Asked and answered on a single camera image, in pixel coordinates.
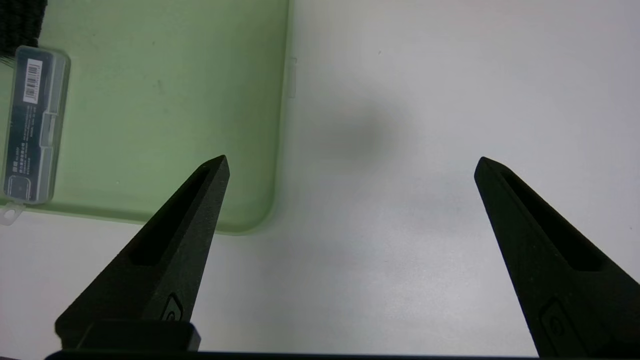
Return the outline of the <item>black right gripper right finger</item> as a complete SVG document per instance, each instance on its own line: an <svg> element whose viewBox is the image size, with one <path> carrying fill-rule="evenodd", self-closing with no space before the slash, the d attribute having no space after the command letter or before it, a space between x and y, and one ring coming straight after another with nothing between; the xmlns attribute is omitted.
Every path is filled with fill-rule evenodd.
<svg viewBox="0 0 640 360"><path fill-rule="evenodd" d="M637 360L639 283L507 166L474 180L537 355Z"/></svg>

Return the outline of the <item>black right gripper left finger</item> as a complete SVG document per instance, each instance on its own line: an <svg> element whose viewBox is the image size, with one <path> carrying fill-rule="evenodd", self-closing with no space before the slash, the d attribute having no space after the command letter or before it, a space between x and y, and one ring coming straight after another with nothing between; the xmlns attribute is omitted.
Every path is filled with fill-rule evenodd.
<svg viewBox="0 0 640 360"><path fill-rule="evenodd" d="M55 321L64 351L197 351L195 301L230 179L201 164Z"/></svg>

